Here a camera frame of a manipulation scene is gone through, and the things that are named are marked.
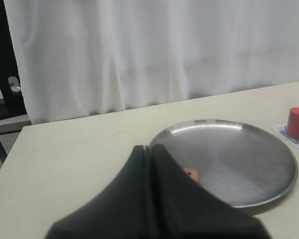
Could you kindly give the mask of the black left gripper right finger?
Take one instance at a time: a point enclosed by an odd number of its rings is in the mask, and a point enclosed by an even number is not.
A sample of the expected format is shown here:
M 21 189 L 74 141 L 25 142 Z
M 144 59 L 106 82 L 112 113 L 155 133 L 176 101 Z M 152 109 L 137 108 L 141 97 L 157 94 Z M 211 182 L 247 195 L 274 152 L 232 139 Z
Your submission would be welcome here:
M 208 193 L 160 144 L 151 149 L 151 186 L 162 239 L 269 239 L 260 220 Z

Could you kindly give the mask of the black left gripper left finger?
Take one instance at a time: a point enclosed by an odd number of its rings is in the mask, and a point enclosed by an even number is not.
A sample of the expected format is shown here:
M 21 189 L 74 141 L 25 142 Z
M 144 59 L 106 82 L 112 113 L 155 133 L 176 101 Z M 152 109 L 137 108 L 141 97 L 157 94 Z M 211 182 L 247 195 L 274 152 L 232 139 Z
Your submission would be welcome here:
M 149 150 L 135 146 L 113 181 L 95 198 L 55 222 L 47 239 L 146 239 Z

